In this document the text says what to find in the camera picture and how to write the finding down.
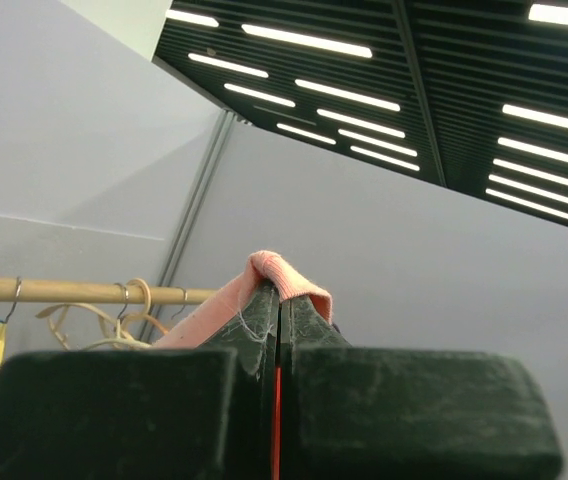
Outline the wooden hanger blue shirt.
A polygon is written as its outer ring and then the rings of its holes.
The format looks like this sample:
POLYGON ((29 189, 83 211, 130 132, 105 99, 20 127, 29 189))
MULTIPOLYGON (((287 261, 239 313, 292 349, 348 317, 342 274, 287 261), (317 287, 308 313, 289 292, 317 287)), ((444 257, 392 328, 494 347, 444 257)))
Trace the wooden hanger blue shirt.
POLYGON ((0 366, 2 364, 2 361, 4 359, 4 355, 5 355, 7 325, 8 325, 10 318, 13 316, 13 314, 16 310, 17 304, 18 304, 19 299, 20 299, 21 291, 22 291, 22 278, 20 276, 18 276, 16 278, 14 298, 13 298, 13 302, 12 302, 12 305, 10 307, 10 310, 8 311, 6 317, 3 320, 0 320, 0 366))

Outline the wooden hanger with metal hook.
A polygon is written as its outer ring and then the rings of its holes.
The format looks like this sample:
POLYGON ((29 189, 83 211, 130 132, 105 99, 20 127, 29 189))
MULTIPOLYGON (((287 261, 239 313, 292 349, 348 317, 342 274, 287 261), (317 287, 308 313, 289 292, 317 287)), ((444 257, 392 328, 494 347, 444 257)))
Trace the wooden hanger with metal hook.
POLYGON ((147 319, 144 322, 144 324, 143 324, 143 326, 142 326, 142 328, 140 329, 140 332, 139 332, 139 336, 138 336, 139 340, 148 341, 152 337, 153 332, 157 328, 157 324, 160 323, 160 319, 162 318, 162 315, 163 315, 163 313, 166 309, 173 312, 175 315, 178 315, 179 313, 181 313, 185 309, 184 301, 188 299, 188 293, 182 287, 177 287, 177 290, 179 290, 181 292, 182 300, 178 303, 161 304, 161 305, 153 306, 151 311, 150 311, 150 316, 155 318, 156 322, 151 321, 150 319, 147 319))

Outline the pink t shirt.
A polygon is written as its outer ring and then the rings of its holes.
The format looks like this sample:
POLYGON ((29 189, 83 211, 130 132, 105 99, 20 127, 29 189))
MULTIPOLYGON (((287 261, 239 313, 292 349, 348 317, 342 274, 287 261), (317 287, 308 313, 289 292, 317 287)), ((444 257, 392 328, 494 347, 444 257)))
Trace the pink t shirt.
POLYGON ((305 278, 278 253, 261 250, 248 257, 245 270, 240 275, 151 346, 155 349, 198 347, 235 317, 240 319, 243 327, 247 327, 248 321, 244 319, 243 309, 260 283, 266 280, 276 287, 280 303, 307 296, 321 318, 328 324, 333 322, 333 300, 330 293, 305 278))

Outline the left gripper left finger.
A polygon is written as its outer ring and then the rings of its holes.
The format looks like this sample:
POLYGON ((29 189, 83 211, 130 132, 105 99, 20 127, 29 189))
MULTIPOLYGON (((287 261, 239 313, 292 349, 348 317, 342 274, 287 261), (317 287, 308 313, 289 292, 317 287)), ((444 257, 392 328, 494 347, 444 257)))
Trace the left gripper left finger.
POLYGON ((269 479, 279 296, 194 349, 32 352, 0 368, 0 479, 269 479))

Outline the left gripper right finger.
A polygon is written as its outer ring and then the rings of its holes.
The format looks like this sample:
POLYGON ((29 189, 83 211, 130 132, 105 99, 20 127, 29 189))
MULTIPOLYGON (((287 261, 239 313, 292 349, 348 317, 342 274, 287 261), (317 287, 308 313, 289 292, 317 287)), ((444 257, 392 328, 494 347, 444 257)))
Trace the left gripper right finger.
POLYGON ((556 479, 563 452, 518 360, 356 347, 307 297, 280 309, 283 479, 556 479))

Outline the wooden hanger beige shirt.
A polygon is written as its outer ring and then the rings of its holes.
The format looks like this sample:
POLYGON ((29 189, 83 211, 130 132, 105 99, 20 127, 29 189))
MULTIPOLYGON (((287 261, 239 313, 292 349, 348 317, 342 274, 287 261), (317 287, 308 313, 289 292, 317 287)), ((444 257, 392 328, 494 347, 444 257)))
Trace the wooden hanger beige shirt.
MULTIPOLYGON (((124 296, 123 296, 123 291, 122 289, 118 286, 119 291, 120 291, 120 300, 122 301, 123 305, 120 308, 120 311, 123 309, 124 307, 124 296)), ((142 300, 142 292, 141 289, 137 286, 132 286, 129 288, 130 291, 130 295, 131 295, 131 303, 128 305, 126 311, 125 311, 125 315, 131 314, 134 311, 140 311, 143 309, 143 300, 142 300)), ((82 347, 87 346, 89 344, 91 344, 92 342, 95 342, 97 340, 100 340, 102 338, 102 331, 100 329, 100 326, 98 324, 98 319, 97 316, 95 314, 93 314, 90 311, 84 310, 82 308, 77 307, 78 302, 66 302, 66 303, 58 303, 58 304, 54 304, 51 306, 47 306, 44 309, 40 310, 35 317, 39 320, 43 320, 45 322, 45 325, 47 326, 50 334, 53 336, 53 338, 59 343, 59 345, 62 347, 63 350, 66 351, 73 351, 73 350, 77 350, 80 351, 82 347), (91 320, 94 322, 94 327, 91 329, 91 332, 94 335, 94 338, 92 339, 91 342, 85 342, 84 344, 82 343, 77 343, 74 341, 74 339, 72 338, 72 335, 70 334, 70 330, 69 330, 69 326, 70 326, 70 322, 71 320, 91 320)), ((112 314, 112 313, 108 313, 106 312, 103 308, 98 307, 99 309, 101 309, 102 311, 104 311, 105 313, 115 317, 117 316, 119 313, 117 314, 112 314)), ((135 339, 137 339, 135 337, 135 335, 130 331, 130 328, 132 326, 134 326, 136 323, 139 322, 143 322, 146 321, 147 319, 151 319, 151 316, 147 315, 146 318, 144 319, 139 319, 139 320, 133 320, 131 321, 128 325, 127 325, 127 330, 133 335, 133 337, 135 339)), ((116 350, 114 348, 111 347, 100 347, 98 349, 113 349, 116 350)))

